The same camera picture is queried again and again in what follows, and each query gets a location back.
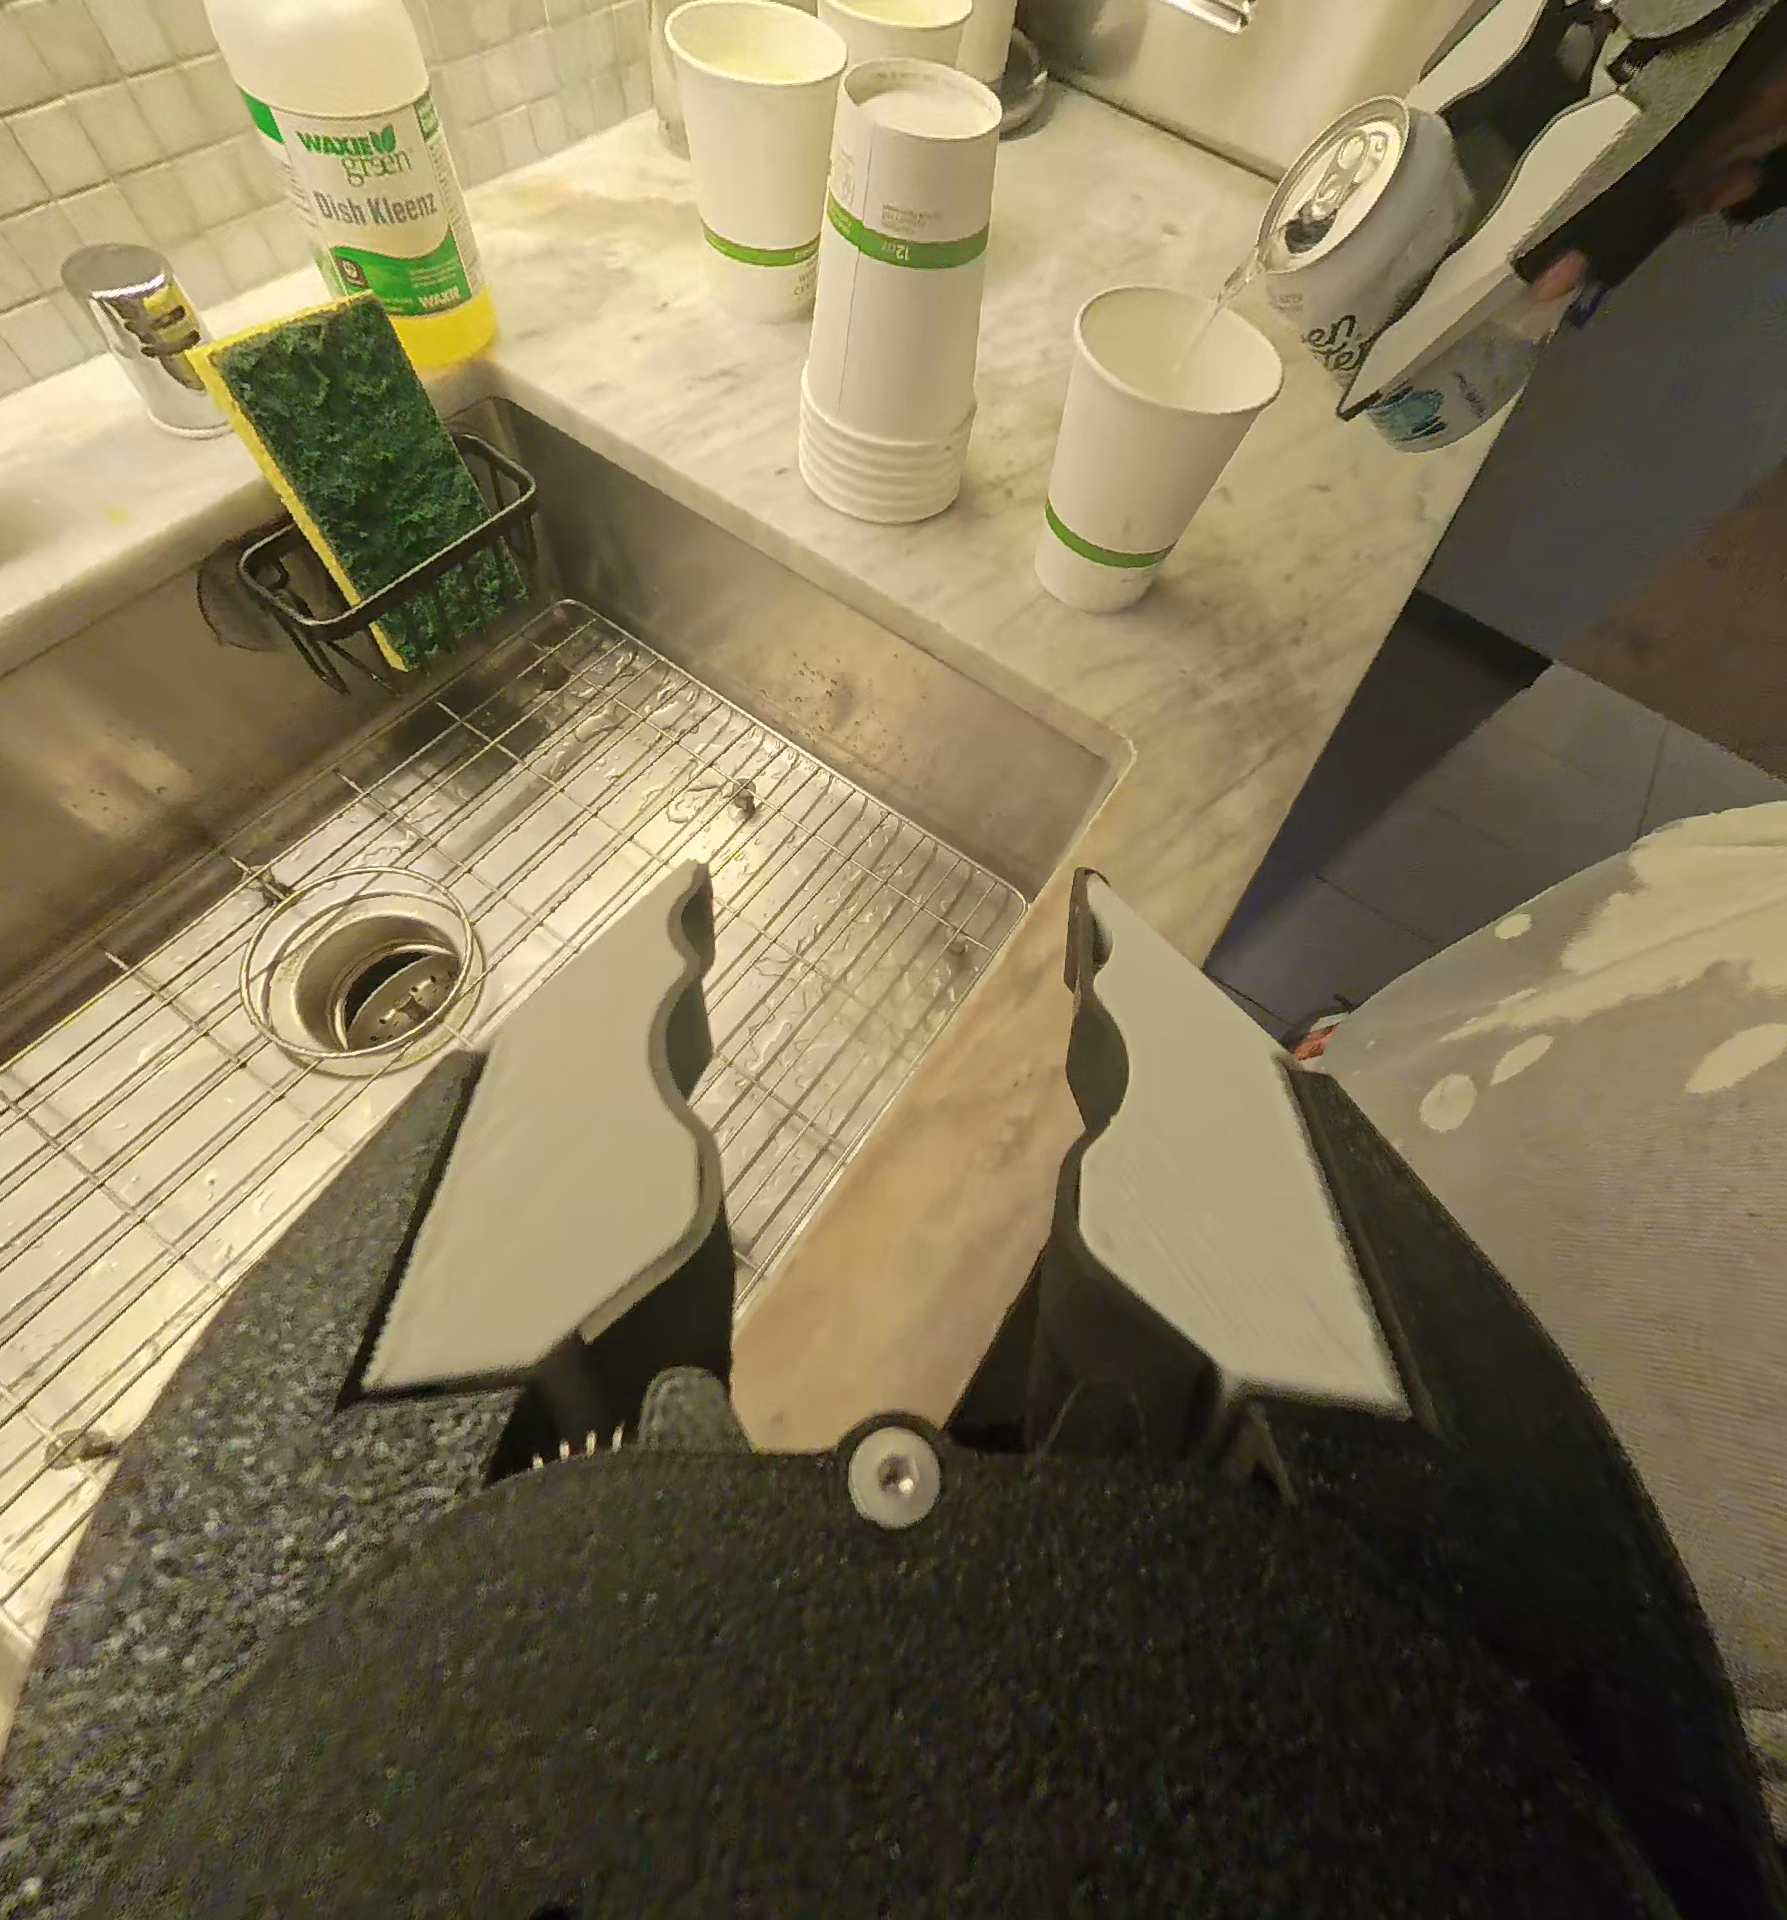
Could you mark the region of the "stack of inverted paper cups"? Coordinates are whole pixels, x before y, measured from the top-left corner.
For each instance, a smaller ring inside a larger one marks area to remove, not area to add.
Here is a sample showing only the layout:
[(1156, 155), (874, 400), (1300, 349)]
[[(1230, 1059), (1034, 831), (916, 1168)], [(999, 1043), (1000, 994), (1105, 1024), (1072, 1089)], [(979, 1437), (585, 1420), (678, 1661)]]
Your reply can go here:
[(914, 524), (959, 496), (999, 130), (995, 94), (940, 62), (840, 85), (799, 468), (844, 517)]

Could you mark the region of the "person's grey patterned sweatshirt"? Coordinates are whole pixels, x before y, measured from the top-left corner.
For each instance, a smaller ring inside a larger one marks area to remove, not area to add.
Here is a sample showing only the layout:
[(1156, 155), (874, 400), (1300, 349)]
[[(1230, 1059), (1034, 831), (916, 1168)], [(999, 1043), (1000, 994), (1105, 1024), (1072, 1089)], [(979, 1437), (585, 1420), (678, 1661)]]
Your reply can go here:
[(1693, 1573), (1787, 1856), (1787, 801), (1651, 831), (1294, 1053), (1591, 1388)]

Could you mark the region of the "white paper cup green band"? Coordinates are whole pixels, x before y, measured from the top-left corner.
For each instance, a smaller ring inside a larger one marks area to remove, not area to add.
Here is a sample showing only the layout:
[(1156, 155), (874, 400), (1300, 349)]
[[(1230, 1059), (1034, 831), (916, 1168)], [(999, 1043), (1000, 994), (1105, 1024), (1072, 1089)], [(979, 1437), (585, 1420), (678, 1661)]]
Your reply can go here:
[(665, 24), (715, 296), (744, 318), (811, 316), (848, 46), (774, 3), (690, 3)]
[(974, 3), (815, 3), (815, 17), (844, 41), (848, 67), (919, 59), (956, 67)]
[(1271, 339), (1214, 300), (1125, 283), (1084, 301), (1034, 560), (1040, 589), (1083, 612), (1134, 605), (1282, 384)]

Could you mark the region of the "person's right hand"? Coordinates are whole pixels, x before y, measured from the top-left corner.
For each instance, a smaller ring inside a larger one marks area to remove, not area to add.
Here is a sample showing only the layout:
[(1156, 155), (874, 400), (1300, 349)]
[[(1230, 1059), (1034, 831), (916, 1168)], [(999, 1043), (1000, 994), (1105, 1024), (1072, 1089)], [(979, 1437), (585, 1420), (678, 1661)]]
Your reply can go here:
[(1744, 161), (1749, 181), (1735, 197), (1722, 206), (1696, 197), (1697, 159), (1717, 138), (1717, 125), (1681, 124), (1550, 234), (1522, 245), (1512, 254), (1509, 270), (1522, 281), (1535, 283), (1561, 256), (1576, 254), (1583, 261), (1583, 281), (1609, 288), (1634, 274), (1651, 251), (1693, 219), (1717, 214), (1744, 228), (1784, 209), (1787, 141), (1768, 155)]

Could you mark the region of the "metal sink drain strainer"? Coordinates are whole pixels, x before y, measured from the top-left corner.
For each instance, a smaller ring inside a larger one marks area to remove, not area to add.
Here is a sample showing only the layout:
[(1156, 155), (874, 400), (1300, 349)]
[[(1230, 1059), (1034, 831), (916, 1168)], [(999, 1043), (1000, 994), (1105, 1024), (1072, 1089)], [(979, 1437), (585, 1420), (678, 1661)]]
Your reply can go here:
[(487, 954), (458, 893), (405, 864), (290, 884), (238, 975), (260, 1038), (301, 1069), (376, 1077), (460, 1043)]

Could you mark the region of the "yellow and green sponge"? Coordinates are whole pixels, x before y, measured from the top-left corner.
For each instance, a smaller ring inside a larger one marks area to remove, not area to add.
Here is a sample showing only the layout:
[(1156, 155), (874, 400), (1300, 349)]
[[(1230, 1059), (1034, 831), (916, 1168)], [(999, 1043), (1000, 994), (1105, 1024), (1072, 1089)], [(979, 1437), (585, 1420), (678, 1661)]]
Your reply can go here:
[(391, 667), (424, 667), (522, 605), (510, 538), (465, 548), (493, 513), (377, 296), (240, 328), (192, 363), (349, 605), (449, 554), (374, 617)]

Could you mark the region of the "white aluminium water can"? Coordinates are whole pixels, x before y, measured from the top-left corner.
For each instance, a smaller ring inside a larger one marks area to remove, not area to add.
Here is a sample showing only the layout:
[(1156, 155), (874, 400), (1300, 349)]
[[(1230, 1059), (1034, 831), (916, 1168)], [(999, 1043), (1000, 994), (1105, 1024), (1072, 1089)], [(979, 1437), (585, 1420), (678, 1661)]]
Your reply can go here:
[[(1391, 96), (1339, 117), (1278, 183), (1261, 228), (1263, 293), (1339, 392), (1454, 256), (1473, 202), (1444, 118)], [(1362, 419), (1399, 453), (1455, 445), (1514, 400), (1561, 312), (1520, 287)]]

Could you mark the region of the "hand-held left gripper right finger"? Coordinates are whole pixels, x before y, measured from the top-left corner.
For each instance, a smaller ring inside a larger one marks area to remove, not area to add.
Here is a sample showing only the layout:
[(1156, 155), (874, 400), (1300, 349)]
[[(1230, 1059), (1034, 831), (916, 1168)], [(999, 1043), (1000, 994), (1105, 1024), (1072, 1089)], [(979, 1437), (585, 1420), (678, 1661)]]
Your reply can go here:
[(1219, 1458), (1265, 1407), (1409, 1420), (1289, 1053), (1089, 867), (1064, 937), (1079, 1137), (1053, 1188), (1025, 1437)]

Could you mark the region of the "steel appliance with vents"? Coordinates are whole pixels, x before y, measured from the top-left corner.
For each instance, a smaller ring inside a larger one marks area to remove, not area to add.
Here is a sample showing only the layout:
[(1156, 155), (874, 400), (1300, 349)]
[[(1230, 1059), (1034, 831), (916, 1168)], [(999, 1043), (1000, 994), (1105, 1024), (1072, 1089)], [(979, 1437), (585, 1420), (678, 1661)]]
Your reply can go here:
[(1464, 3), (1029, 3), (1051, 72), (1275, 178), (1342, 112), (1410, 86)]

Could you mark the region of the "white marble desk countertop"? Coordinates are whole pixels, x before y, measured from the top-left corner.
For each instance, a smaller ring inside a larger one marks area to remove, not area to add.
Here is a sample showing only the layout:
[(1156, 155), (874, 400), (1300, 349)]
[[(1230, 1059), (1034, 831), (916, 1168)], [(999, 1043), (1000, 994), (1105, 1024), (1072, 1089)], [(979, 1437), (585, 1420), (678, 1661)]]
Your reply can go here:
[[(1077, 1117), (1062, 983), (1077, 867), (1199, 967), (1487, 442), (1409, 456), (1334, 418), (1278, 345), (1254, 423), (1160, 582), (1088, 616), (1034, 573), (1072, 318), (1119, 283), (1200, 288), (1265, 183), (1055, 91), (995, 161), (975, 419), (956, 502), (872, 526), (795, 468), (805, 323), (748, 323), (705, 281), (685, 161), (629, 117), (471, 190), (498, 332), (439, 372), (460, 419), (506, 402), (1094, 748), (1098, 812), (890, 1101), (772, 1287), (737, 1316), (731, 1400), (768, 1452), (877, 1413), (940, 1420), (1047, 1235)], [(0, 676), (281, 507), (231, 435), (150, 424), (109, 361), (0, 398)], [(308, 1253), (386, 1231), (429, 1162), (458, 1045), (244, 1273), (117, 1451), (26, 1655), (0, 1754), (0, 1914), (88, 1914), (161, 1754), (303, 1604), (474, 1488), (514, 1391), (330, 1409), (308, 1387)]]

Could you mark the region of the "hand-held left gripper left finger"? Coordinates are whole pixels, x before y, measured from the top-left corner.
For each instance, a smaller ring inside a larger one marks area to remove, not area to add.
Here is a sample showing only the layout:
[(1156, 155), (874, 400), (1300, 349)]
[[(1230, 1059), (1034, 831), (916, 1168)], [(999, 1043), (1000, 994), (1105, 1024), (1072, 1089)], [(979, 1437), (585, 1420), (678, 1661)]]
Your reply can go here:
[(671, 1372), (730, 1394), (737, 1253), (711, 1126), (711, 870), (666, 867), (471, 1057), (338, 1407), (519, 1388), (629, 1435)]

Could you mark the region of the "yellow dish soap bottle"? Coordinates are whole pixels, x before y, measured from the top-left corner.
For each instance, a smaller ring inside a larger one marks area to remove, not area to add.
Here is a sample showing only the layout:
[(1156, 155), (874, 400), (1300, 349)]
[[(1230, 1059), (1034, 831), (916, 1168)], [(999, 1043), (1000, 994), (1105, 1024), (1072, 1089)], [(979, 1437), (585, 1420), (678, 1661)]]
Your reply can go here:
[(335, 296), (380, 301), (414, 368), (479, 356), (497, 308), (403, 3), (207, 3), (209, 31)]

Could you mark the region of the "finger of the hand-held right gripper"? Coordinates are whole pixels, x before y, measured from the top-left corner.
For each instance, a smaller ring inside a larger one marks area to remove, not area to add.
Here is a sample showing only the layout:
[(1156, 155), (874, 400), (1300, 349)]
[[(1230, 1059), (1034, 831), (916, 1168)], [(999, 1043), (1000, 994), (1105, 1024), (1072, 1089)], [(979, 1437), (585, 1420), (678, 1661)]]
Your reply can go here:
[(1409, 214), (1559, 228), (1630, 124), (1609, 5), (1473, 5), (1409, 88)]
[(1376, 337), (1336, 402), (1336, 418), (1360, 419), (1476, 325), (1501, 318), (1529, 287), (1514, 270), (1514, 256), (1638, 118), (1642, 108), (1621, 91), (1561, 112), (1529, 143), (1473, 238), (1444, 260), (1407, 312)]

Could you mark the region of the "small chrome cap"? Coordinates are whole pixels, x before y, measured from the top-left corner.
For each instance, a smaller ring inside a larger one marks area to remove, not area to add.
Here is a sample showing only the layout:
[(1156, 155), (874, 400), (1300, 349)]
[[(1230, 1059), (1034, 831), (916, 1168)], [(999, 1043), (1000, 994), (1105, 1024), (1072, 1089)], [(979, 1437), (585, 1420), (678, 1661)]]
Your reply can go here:
[(161, 251), (120, 243), (77, 246), (62, 261), (62, 281), (162, 433), (189, 440), (230, 433), (196, 359), (209, 332)]

